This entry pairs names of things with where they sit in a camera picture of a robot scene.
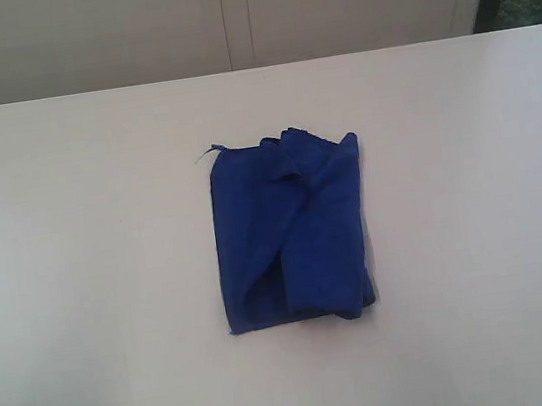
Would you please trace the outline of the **blue towel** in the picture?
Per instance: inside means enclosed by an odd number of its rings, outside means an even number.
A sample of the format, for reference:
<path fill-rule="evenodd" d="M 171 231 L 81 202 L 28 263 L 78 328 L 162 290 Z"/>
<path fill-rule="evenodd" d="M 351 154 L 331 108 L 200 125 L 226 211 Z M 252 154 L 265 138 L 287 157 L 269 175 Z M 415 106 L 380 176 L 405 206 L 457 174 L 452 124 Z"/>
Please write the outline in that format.
<path fill-rule="evenodd" d="M 358 137 L 289 128 L 249 148 L 214 144 L 210 197 L 224 311 L 234 335 L 374 304 Z"/>

